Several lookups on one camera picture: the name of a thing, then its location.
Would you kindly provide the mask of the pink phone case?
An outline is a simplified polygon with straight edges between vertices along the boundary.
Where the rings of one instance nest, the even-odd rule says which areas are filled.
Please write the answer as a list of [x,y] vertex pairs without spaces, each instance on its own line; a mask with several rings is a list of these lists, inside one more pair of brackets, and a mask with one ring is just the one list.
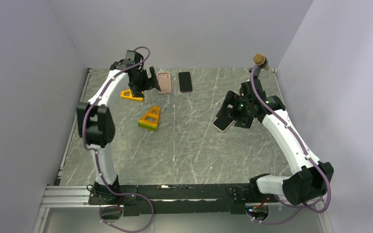
[[170,94],[172,92],[171,76],[169,72],[161,72],[157,74],[158,83],[160,86],[159,94]]

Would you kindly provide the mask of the black phone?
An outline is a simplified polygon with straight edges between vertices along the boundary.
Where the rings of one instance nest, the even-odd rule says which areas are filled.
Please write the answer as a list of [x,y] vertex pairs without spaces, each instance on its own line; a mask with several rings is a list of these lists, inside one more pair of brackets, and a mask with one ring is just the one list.
[[178,81],[181,93],[188,93],[193,91],[190,72],[179,72]]

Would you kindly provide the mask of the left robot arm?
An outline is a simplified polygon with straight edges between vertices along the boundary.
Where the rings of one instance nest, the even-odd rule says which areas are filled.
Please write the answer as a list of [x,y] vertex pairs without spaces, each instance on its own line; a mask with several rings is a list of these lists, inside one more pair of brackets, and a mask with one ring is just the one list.
[[97,171],[90,191],[109,204],[117,202],[121,195],[112,162],[111,142],[116,127],[110,108],[126,89],[135,98],[143,98],[144,92],[151,89],[160,90],[154,67],[144,68],[149,56],[143,56],[139,49],[128,50],[124,59],[114,62],[96,94],[86,102],[79,102],[76,108],[79,136],[84,148],[91,152]]

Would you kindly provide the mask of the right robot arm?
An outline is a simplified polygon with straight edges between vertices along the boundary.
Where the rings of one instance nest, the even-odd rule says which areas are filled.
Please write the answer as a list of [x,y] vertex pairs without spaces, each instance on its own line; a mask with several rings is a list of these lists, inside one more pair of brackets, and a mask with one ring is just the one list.
[[239,93],[228,91],[217,117],[229,117],[236,127],[244,129],[257,119],[271,133],[288,162],[291,176],[262,174],[250,178],[248,194],[253,201],[277,195],[299,205],[329,193],[332,165],[323,163],[306,146],[283,102],[278,96],[267,96],[260,80],[242,83]]

